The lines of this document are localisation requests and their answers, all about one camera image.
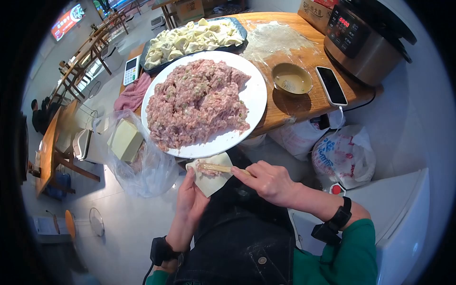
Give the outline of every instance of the black apron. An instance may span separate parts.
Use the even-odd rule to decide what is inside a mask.
[[[237,148],[227,153],[233,165],[251,164]],[[211,196],[194,240],[166,284],[292,284],[296,243],[287,209],[234,176]]]

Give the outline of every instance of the television screen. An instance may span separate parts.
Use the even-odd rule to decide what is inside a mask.
[[[83,17],[84,11],[81,8],[81,4],[77,4],[56,21],[51,29],[52,35],[59,41]]]

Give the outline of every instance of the black tray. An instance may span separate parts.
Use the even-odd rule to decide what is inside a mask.
[[[218,21],[218,20],[229,20],[229,21],[233,22],[233,25],[238,30],[237,32],[241,35],[241,38],[242,38],[243,42],[239,46],[230,45],[228,47],[218,47],[215,50],[216,51],[223,51],[223,52],[231,52],[231,51],[234,51],[234,50],[242,48],[244,46],[245,42],[246,42],[245,39],[247,38],[247,31],[241,25],[241,23],[239,23],[238,19],[232,18],[232,17],[220,17],[220,18],[215,18],[215,19],[207,19],[208,22]],[[182,57],[178,57],[178,58],[174,59],[173,61],[165,62],[165,63],[157,65],[157,66],[155,66],[155,67],[153,67],[151,69],[147,69],[147,68],[144,67],[144,64],[145,64],[145,57],[147,55],[147,52],[149,51],[149,46],[150,46],[150,42],[147,41],[145,43],[145,45],[144,45],[143,52],[141,53],[141,57],[140,57],[140,65],[143,68],[144,72],[146,72],[148,74],[158,73],[158,72],[162,71],[165,67],[170,65],[172,62],[174,62],[175,60],[177,60],[179,58],[182,58],[182,57],[186,57],[187,55],[190,55],[190,54],[198,53],[198,52],[193,52],[193,53],[184,55]]]

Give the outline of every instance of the metal bowl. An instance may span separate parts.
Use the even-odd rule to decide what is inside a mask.
[[[312,77],[304,68],[293,63],[279,63],[271,70],[274,87],[291,96],[309,93],[312,89]],[[282,80],[283,77],[293,80]]]

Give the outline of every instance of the flour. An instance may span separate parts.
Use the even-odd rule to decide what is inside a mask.
[[[247,27],[253,27],[256,23],[254,21],[246,20]],[[245,59],[250,60],[263,75],[266,85],[274,89],[274,84],[269,80],[269,73],[265,74],[264,70],[269,70],[274,67],[266,63],[277,52],[283,52],[288,57],[288,62],[304,67],[305,64],[298,58],[291,54],[291,49],[300,50],[303,48],[312,49],[314,55],[320,53],[319,49],[315,47],[315,42],[307,39],[305,36],[296,32],[288,25],[279,24],[277,21],[271,21],[264,24],[256,24],[256,27],[247,33],[247,46],[240,54]]]
[[[291,56],[290,49],[299,50],[301,47],[312,48],[314,52],[319,52],[315,48],[314,42],[290,26],[281,25],[277,21],[258,24],[255,29],[248,32],[247,41],[249,43],[240,56],[253,61],[263,61],[263,58],[269,57],[277,51],[283,51],[287,56]]]

